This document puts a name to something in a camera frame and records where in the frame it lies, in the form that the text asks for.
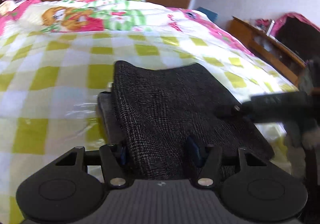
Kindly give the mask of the white gloved right hand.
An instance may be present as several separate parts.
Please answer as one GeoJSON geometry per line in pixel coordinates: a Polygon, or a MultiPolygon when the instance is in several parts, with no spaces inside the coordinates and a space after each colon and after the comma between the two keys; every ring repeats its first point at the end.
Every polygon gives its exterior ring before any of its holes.
{"type": "Polygon", "coordinates": [[[287,121],[283,126],[291,175],[302,180],[306,170],[305,150],[319,147],[319,125],[315,119],[304,119],[300,122],[287,121]]]}

